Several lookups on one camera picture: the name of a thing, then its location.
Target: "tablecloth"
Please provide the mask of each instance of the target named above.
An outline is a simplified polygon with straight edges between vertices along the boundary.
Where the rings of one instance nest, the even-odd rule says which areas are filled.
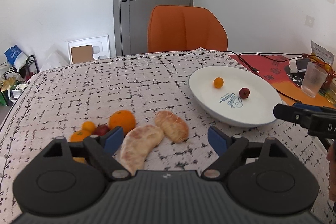
[[[278,138],[316,176],[319,195],[312,213],[324,223],[336,220],[328,200],[328,163],[307,130],[284,121],[251,129],[234,128],[209,116],[194,100],[188,77],[196,69],[227,65],[245,69],[216,51],[167,52],[123,56],[41,72],[15,103],[0,130],[0,222],[20,214],[12,193],[16,175],[54,137],[70,135],[90,120],[107,123],[120,109],[132,111],[137,124],[154,124],[159,110],[168,109],[189,125],[189,138],[173,144],[167,138],[147,157],[148,170],[197,170],[218,158],[207,141],[207,129],[250,141]]]

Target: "chair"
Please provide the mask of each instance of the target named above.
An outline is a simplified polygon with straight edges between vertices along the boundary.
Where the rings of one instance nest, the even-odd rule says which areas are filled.
[[[227,35],[207,9],[193,6],[156,6],[148,24],[148,52],[197,48],[227,50]]]

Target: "blue and white package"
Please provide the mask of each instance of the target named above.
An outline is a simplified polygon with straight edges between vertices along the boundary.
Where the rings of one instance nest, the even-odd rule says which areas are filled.
[[[27,55],[25,55],[17,45],[6,50],[5,55],[8,63],[14,66],[17,71],[26,64]]]

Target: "human hand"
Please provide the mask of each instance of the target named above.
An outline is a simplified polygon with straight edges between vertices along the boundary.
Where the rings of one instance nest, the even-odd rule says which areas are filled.
[[[329,199],[336,201],[336,158],[333,146],[329,147],[327,161],[329,161]]]

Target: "white plate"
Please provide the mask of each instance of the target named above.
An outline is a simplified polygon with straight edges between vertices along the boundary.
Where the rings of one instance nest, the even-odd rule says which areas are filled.
[[[215,78],[224,79],[220,89],[213,86]],[[228,66],[209,66],[194,71],[189,87],[197,102],[211,116],[238,127],[257,127],[275,121],[273,107],[281,104],[278,92],[259,76]],[[250,96],[242,100],[239,90],[248,88]]]

